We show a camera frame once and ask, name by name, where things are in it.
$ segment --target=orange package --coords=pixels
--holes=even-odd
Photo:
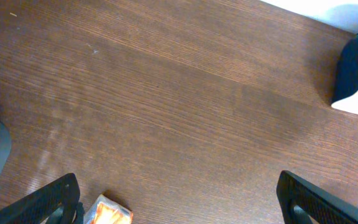
[[[133,213],[100,195],[84,216],[85,224],[131,224]]]

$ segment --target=brown wooden surface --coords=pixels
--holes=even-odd
[[[0,1],[0,209],[74,172],[134,223],[282,223],[284,169],[358,206],[351,37],[258,1]]]

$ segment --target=snack packet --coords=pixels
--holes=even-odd
[[[84,216],[84,224],[131,224],[133,213],[100,195]]]

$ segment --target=wood grain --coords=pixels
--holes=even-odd
[[[0,1],[0,209],[74,172],[134,223],[282,223],[284,169],[358,206],[351,37],[258,1]]]

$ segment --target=plastic wrapper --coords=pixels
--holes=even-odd
[[[130,224],[133,213],[100,195],[84,216],[84,224]]]

